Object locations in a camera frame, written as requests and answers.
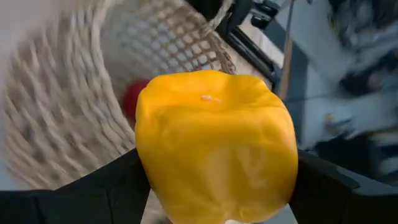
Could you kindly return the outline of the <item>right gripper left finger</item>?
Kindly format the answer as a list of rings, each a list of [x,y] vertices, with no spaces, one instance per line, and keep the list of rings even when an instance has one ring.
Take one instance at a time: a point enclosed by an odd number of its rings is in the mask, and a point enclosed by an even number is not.
[[[133,149],[57,190],[2,191],[1,224],[136,224],[149,191]]]

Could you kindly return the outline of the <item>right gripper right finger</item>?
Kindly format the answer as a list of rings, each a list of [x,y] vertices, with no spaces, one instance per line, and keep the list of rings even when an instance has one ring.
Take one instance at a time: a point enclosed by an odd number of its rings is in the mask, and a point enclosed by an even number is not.
[[[299,151],[289,206],[298,223],[397,224],[397,187]]]

